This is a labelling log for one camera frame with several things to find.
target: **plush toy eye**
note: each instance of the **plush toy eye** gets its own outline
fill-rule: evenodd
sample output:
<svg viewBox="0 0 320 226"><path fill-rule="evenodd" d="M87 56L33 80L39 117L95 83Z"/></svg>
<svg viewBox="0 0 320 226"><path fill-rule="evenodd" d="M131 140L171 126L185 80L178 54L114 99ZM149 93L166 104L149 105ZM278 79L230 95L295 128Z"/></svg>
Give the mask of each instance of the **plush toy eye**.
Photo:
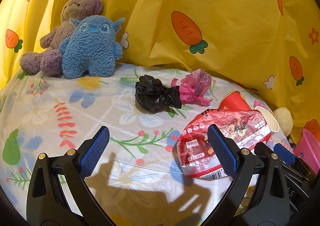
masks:
<svg viewBox="0 0 320 226"><path fill-rule="evenodd" d="M87 27L88 27L88 24L84 23L83 25L81 25L80 30L84 31Z"/></svg>
<svg viewBox="0 0 320 226"><path fill-rule="evenodd" d="M101 30L102 30L104 33L108 33L108 32L110 31L109 25L108 25L108 24L104 24L104 25L101 27Z"/></svg>

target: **pink bucket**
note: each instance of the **pink bucket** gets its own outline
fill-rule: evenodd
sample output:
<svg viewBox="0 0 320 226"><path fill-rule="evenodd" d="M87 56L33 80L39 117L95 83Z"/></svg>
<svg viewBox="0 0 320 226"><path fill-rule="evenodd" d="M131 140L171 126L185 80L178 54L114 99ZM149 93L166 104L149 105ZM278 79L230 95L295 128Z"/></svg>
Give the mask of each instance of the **pink bucket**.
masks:
<svg viewBox="0 0 320 226"><path fill-rule="evenodd" d="M302 130L302 137L293 150L294 154L303 159L317 174L320 169L320 143L307 129Z"/></svg>

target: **red paper cup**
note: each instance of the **red paper cup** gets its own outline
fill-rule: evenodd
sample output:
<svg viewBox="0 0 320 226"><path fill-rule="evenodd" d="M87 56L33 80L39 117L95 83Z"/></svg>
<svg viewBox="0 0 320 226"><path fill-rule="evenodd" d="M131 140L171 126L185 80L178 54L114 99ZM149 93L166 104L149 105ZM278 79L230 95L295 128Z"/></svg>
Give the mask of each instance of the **red paper cup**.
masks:
<svg viewBox="0 0 320 226"><path fill-rule="evenodd" d="M218 109L251 110L239 91L233 91L221 100Z"/></svg>

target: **blue gripper pad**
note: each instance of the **blue gripper pad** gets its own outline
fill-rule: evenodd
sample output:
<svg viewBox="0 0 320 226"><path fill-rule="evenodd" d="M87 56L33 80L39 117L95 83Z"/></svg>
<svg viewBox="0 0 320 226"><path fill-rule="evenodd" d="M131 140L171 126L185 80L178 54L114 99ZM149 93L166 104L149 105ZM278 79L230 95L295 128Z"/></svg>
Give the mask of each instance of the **blue gripper pad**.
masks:
<svg viewBox="0 0 320 226"><path fill-rule="evenodd" d="M275 145L273 152L275 152L287 165L294 165L296 163L296 157L280 143Z"/></svg>
<svg viewBox="0 0 320 226"><path fill-rule="evenodd" d="M226 175L231 176L234 179L237 176L238 162L228 145L225 143L223 137L224 136L220 134L213 125L209 126L208 142L219 159L219 162L222 165Z"/></svg>
<svg viewBox="0 0 320 226"><path fill-rule="evenodd" d="M105 127L100 134L96 134L93 139L93 143L80 161L80 177L82 180L92 175L103 151L107 147L110 140L109 129Z"/></svg>

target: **blue plush toy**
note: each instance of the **blue plush toy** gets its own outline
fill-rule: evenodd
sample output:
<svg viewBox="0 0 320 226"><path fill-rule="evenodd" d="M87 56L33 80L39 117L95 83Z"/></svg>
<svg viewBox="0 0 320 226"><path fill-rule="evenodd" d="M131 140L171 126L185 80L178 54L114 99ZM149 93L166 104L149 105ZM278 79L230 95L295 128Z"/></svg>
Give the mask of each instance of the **blue plush toy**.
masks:
<svg viewBox="0 0 320 226"><path fill-rule="evenodd" d="M112 76L116 60L123 55L122 46L116 42L116 34L125 19L113 23L104 16L94 15L82 21L70 21L76 30L60 44L65 77L80 78L87 71L95 77Z"/></svg>

